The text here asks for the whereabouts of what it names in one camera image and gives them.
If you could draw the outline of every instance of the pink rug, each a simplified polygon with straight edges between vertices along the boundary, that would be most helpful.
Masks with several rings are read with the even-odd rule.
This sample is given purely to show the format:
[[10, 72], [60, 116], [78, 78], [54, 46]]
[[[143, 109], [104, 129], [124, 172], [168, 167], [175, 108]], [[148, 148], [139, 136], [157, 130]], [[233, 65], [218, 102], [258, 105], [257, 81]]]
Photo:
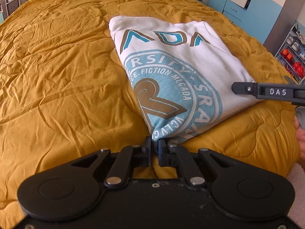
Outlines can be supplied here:
[[299, 227], [305, 228], [305, 172], [301, 165], [295, 163], [287, 179], [295, 189], [295, 200], [288, 217]]

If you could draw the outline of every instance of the screw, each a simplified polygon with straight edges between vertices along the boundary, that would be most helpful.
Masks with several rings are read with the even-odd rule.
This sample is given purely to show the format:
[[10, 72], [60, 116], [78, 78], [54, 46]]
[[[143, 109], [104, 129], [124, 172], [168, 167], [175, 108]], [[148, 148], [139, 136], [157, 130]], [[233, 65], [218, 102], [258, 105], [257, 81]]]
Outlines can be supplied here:
[[160, 184], [158, 184], [158, 183], [153, 183], [153, 184], [152, 184], [152, 187], [153, 187], [153, 188], [158, 188], [158, 187], [160, 187]]
[[24, 229], [35, 229], [35, 227], [31, 224], [25, 225]]
[[202, 177], [192, 177], [190, 179], [191, 184], [193, 185], [201, 185], [205, 182], [205, 179]]
[[122, 179], [120, 177], [109, 177], [107, 178], [106, 182], [109, 185], [116, 185], [122, 182]]

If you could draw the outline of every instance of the metal pin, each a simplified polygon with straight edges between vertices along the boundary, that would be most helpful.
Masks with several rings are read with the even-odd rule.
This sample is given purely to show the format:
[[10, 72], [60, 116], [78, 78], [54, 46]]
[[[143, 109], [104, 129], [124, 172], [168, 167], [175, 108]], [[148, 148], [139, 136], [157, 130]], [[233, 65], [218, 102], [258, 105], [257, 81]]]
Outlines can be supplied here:
[[158, 183], [153, 183], [153, 184], [152, 184], [152, 187], [153, 187], [153, 188], [158, 188], [158, 187], [160, 187], [160, 184], [158, 184]]
[[205, 182], [205, 179], [202, 177], [192, 177], [190, 179], [191, 184], [193, 185], [201, 185]]
[[35, 227], [31, 224], [27, 224], [24, 226], [24, 229], [35, 229]]
[[122, 182], [122, 179], [120, 177], [109, 177], [107, 178], [106, 182], [109, 185], [116, 185]]

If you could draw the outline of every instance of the drawer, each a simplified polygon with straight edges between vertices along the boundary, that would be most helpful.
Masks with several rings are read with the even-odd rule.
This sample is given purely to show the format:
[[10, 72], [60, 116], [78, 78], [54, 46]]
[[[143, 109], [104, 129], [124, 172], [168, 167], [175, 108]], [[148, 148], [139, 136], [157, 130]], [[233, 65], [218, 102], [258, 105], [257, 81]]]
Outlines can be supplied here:
[[224, 15], [232, 21], [236, 26], [240, 26], [240, 23], [242, 22], [241, 20], [237, 19], [233, 15], [229, 14], [227, 11], [224, 11]]
[[233, 15], [237, 19], [242, 20], [247, 10], [237, 5], [236, 3], [227, 0], [226, 5], [224, 7], [224, 11]]

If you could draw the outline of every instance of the mustard yellow blanket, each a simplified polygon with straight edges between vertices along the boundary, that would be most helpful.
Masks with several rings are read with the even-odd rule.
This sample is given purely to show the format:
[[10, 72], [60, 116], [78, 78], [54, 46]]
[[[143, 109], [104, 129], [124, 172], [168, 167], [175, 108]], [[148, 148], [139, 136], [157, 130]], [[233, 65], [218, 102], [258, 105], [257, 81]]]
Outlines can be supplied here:
[[[23, 218], [27, 177], [101, 147], [117, 152], [148, 135], [108, 29], [117, 15], [207, 21], [257, 82], [287, 72], [254, 38], [194, 0], [30, 0], [0, 25], [0, 227]], [[206, 147], [285, 176], [299, 157], [287, 102], [260, 102], [184, 145]], [[174, 177], [159, 168], [141, 177]]]

